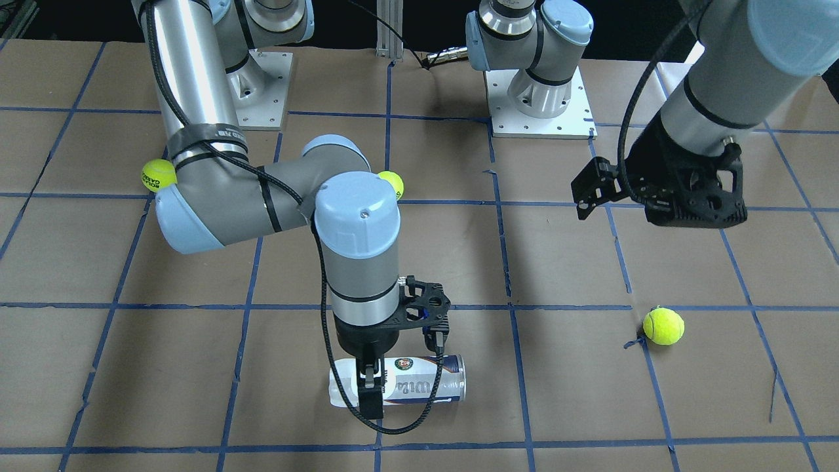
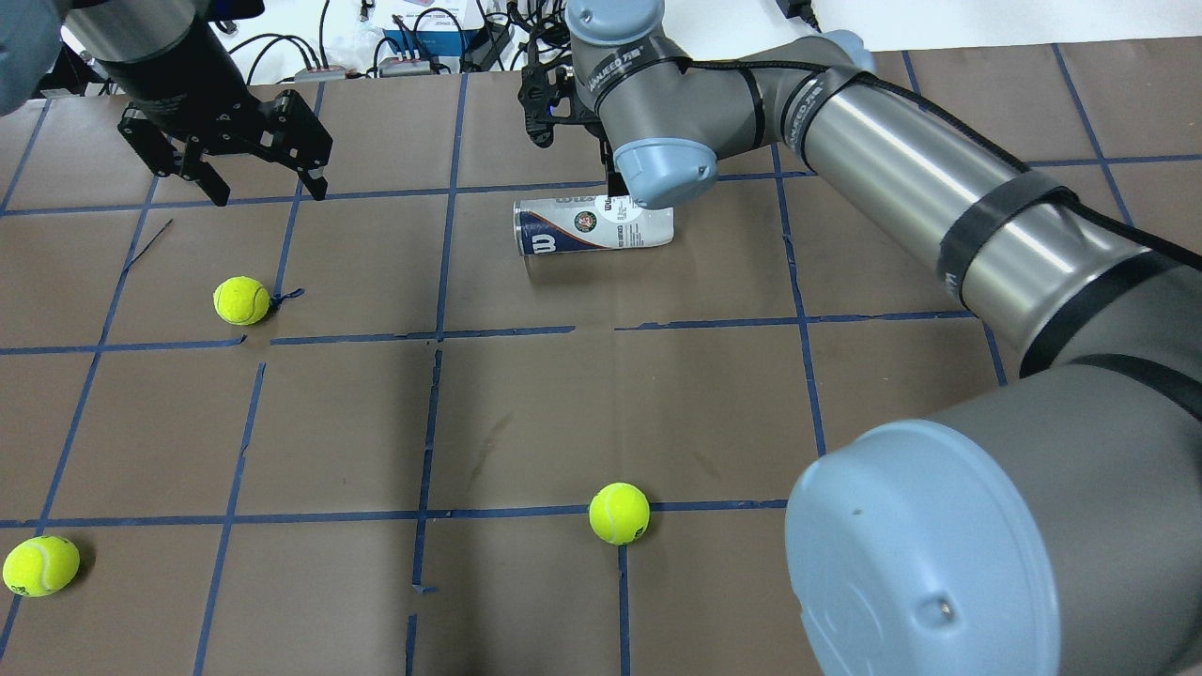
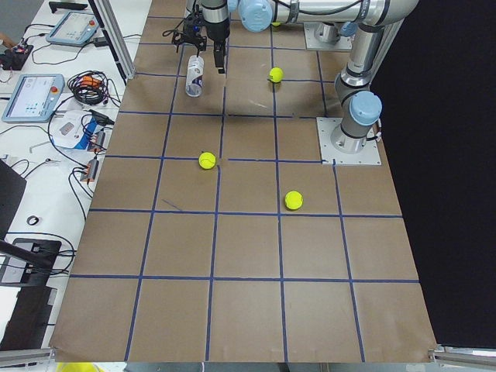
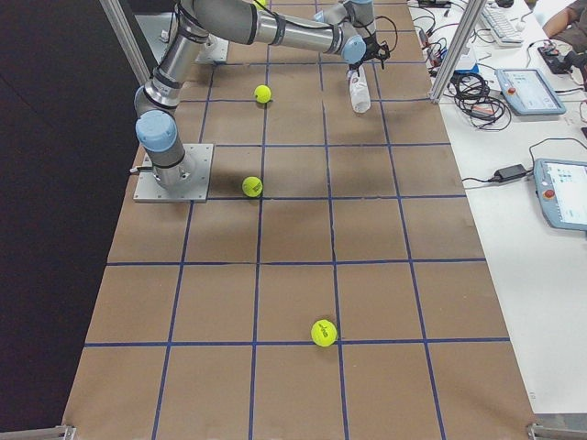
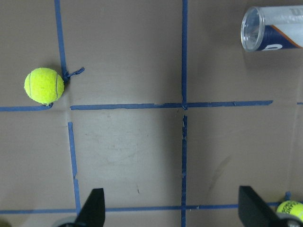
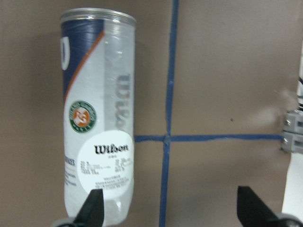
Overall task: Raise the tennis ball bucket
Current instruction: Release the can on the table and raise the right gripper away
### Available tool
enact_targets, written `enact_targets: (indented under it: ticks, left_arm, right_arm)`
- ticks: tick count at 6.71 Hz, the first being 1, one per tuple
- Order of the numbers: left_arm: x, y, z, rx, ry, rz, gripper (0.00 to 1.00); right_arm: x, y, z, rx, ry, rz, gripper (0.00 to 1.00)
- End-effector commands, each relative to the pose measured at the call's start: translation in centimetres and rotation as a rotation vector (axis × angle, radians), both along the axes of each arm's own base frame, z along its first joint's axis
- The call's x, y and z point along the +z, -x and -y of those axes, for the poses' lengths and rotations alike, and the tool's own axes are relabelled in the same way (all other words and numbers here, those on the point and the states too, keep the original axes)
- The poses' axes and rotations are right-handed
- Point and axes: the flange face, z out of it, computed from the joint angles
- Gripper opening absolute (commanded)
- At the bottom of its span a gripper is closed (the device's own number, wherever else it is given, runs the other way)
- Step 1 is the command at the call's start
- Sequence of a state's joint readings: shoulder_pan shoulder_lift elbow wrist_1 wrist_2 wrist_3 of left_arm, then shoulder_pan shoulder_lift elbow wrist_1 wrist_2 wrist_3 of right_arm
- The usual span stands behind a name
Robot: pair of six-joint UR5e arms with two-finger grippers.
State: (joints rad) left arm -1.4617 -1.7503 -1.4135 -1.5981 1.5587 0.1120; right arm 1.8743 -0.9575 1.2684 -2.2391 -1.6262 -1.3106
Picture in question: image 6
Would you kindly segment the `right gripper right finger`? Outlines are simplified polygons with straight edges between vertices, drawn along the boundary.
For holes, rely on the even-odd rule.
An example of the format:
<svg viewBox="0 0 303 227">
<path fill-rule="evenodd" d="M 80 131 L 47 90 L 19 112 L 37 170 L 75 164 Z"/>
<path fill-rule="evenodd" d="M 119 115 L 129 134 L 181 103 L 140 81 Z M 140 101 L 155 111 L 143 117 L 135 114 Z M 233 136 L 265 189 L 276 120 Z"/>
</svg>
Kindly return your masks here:
<svg viewBox="0 0 303 227">
<path fill-rule="evenodd" d="M 243 227 L 279 226 L 279 218 L 249 186 L 237 189 L 237 217 Z"/>
</svg>

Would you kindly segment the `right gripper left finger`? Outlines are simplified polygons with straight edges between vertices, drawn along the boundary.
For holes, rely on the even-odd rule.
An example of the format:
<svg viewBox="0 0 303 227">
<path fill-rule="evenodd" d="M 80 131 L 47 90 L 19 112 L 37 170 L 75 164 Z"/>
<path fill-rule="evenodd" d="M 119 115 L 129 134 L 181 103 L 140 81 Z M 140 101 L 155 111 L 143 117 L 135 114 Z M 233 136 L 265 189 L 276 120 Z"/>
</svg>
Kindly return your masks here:
<svg viewBox="0 0 303 227">
<path fill-rule="evenodd" d="M 104 222 L 104 197 L 102 189 L 90 191 L 73 221 L 75 227 L 101 227 Z"/>
</svg>

